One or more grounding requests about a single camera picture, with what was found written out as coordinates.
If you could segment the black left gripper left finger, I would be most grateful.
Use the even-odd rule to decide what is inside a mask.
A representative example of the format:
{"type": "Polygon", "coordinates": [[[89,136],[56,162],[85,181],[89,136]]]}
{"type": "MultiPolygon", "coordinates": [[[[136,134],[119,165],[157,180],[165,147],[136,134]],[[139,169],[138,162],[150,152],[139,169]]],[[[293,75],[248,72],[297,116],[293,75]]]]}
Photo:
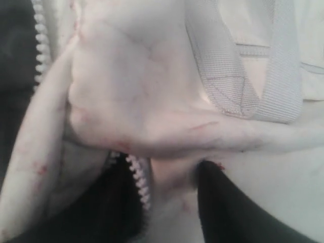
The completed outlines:
{"type": "Polygon", "coordinates": [[[148,160],[111,155],[112,166],[72,205],[11,242],[144,242],[149,224],[148,160]]]}

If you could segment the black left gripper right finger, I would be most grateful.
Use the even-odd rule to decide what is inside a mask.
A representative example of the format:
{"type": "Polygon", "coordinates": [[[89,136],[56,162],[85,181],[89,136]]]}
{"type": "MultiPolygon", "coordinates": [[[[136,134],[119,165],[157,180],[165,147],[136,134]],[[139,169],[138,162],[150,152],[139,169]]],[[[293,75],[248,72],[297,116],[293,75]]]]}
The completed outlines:
{"type": "Polygon", "coordinates": [[[205,242],[319,241],[319,173],[304,163],[204,160],[196,183],[205,242]]]}

